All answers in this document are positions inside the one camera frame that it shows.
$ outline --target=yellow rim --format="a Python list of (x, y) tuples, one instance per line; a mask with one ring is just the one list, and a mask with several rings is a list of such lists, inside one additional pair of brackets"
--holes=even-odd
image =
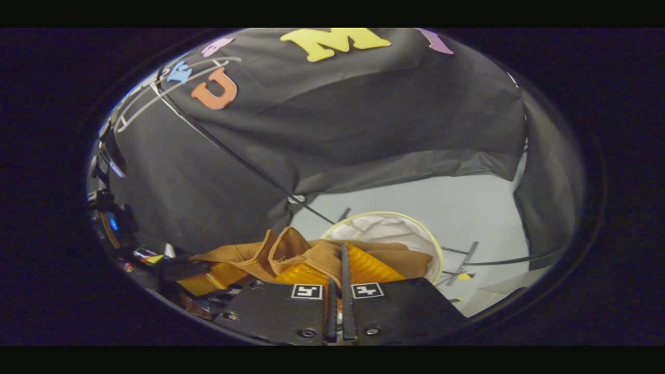
[(401, 214), (401, 213), (397, 213), (397, 212), (369, 212), (369, 213), (358, 214), (356, 216), (349, 217), (345, 220), (341, 220), (341, 221), (337, 222), (336, 224), (332, 225), (328, 230), (326, 230), (326, 232), (323, 233), (323, 235), (321, 236), (321, 239), (324, 239), (324, 240), (328, 239), (328, 236), (330, 235), (330, 233), (335, 228), (337, 228), (341, 225), (344, 225), (344, 224), (346, 224), (346, 223), (348, 223), (352, 220), (355, 220), (356, 218), (360, 218), (360, 217), (364, 217), (364, 216), (373, 216), (375, 214), (392, 214), (393, 216), (399, 216), (399, 217), (407, 218), (411, 222), (413, 222), (413, 223), (417, 224), (418, 226), (420, 226), (421, 229), (425, 230), (427, 235), (430, 236), (430, 239), (432, 240), (432, 243), (434, 244), (434, 250), (436, 251), (436, 254), (439, 256), (438, 269), (436, 270), (436, 276), (434, 277), (434, 280), (432, 281), (432, 283), (436, 283), (436, 281), (439, 279), (439, 276), (441, 275), (441, 266), (444, 263), (444, 251), (441, 249), (441, 246), (439, 245), (439, 242), (436, 241), (436, 238), (434, 237), (434, 235), (432, 235), (432, 233), (429, 230), (427, 230), (427, 227), (425, 227), (423, 224), (421, 224), (417, 220), (415, 220), (415, 219), (413, 219), (413, 218), (411, 218), (411, 217), (409, 217), (405, 214)]

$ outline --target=yellow letter m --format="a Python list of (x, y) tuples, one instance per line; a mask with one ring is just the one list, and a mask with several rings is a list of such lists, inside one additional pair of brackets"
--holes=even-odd
[(334, 48), (340, 52), (348, 52), (348, 38), (353, 39), (353, 47), (357, 49), (369, 49), (387, 47), (390, 41), (381, 39), (372, 31), (364, 27), (360, 28), (335, 28), (326, 31), (299, 29), (283, 35), (279, 40), (292, 41), (308, 53), (307, 60), (311, 63), (334, 56), (332, 49), (325, 49), (322, 45)]

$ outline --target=screw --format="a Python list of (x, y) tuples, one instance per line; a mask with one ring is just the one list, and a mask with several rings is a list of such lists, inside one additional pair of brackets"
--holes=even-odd
[(314, 329), (304, 329), (300, 331), (300, 336), (302, 337), (315, 337), (317, 332)]

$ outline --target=white fabric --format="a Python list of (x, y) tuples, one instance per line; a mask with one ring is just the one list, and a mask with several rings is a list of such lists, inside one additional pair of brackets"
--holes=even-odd
[(441, 249), (426, 230), (405, 216), (381, 213), (351, 217), (333, 226), (323, 239), (401, 243), (409, 250), (432, 256), (425, 274), (427, 280), (433, 282), (441, 269), (438, 253)]

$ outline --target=black metal plate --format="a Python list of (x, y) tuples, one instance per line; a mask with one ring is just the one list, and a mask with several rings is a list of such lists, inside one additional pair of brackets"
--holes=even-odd
[[(213, 321), (272, 344), (322, 345), (324, 299), (292, 298), (294, 285), (255, 281), (245, 286)], [(316, 333), (313, 337), (304, 337)]]
[(460, 328), (466, 318), (428, 280), (380, 283), (381, 297), (353, 300), (361, 345), (417, 345)]

